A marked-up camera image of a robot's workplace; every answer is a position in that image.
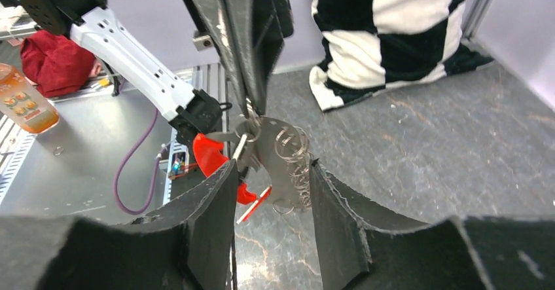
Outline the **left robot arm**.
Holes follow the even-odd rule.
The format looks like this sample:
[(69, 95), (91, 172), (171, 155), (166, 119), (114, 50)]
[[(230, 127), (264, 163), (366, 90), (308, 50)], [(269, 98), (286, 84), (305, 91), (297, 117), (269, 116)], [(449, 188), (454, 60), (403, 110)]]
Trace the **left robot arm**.
[[(213, 132), (219, 102), (172, 73), (118, 20), (107, 0), (19, 0), (44, 30), (67, 37), (131, 82), (177, 130), (183, 145)], [(293, 34), (289, 0), (183, 0), (232, 83), (247, 132), (260, 133), (270, 74)]]

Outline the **metal key organizer red handle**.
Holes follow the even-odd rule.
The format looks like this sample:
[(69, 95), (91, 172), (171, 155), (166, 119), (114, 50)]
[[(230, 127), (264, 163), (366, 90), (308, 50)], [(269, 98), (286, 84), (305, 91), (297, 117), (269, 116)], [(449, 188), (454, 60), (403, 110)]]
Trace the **metal key organizer red handle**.
[[(312, 206), (308, 136), (298, 126), (259, 115), (250, 103), (247, 114), (240, 117), (233, 130), (198, 134), (192, 152), (206, 177), (235, 160), (239, 172), (237, 201), (248, 207), (239, 223), (248, 220), (264, 203), (282, 215)], [(271, 183), (260, 194), (254, 194), (247, 189), (246, 175), (260, 168), (266, 170)]]

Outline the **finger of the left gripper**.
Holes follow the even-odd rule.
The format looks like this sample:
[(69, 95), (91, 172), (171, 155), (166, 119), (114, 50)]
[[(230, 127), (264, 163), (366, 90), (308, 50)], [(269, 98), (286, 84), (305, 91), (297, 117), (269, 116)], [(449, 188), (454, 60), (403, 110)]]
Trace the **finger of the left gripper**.
[(192, 0), (247, 115), (255, 112), (253, 0)]
[(266, 113), (269, 78), (294, 32), (289, 0), (225, 0), (234, 62), (238, 67), (238, 97), (259, 115)]

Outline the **key with red tag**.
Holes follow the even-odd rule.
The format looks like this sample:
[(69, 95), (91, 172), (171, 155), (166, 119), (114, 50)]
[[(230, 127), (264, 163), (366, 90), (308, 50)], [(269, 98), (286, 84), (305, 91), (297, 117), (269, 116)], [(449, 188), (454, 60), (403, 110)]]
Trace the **key with red tag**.
[[(270, 186), (270, 176), (264, 168), (260, 168), (258, 171), (250, 169), (247, 177), (247, 190), (260, 198), (260, 195), (264, 190)], [(246, 205), (238, 204), (236, 208), (236, 215), (234, 218), (234, 226), (236, 230), (239, 229), (249, 229), (254, 230), (255, 228), (264, 227), (269, 225), (275, 218), (276, 213), (272, 209), (271, 205), (265, 200), (257, 208), (255, 208), (251, 215), (241, 222), (237, 223), (238, 220), (249, 210), (254, 202), (248, 203)]]

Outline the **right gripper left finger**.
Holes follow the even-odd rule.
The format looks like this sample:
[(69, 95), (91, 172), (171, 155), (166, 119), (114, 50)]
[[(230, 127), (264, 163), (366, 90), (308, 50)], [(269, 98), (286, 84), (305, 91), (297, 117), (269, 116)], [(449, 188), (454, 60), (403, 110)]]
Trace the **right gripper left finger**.
[(238, 169), (131, 223), (2, 217), (2, 289), (228, 289)]

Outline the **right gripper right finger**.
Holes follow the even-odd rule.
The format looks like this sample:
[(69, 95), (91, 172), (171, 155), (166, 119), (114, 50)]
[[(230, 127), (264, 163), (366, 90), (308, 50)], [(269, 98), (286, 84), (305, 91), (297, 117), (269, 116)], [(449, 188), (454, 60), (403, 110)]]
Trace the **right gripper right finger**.
[(310, 164), (325, 289), (553, 289), (554, 218), (394, 212)]

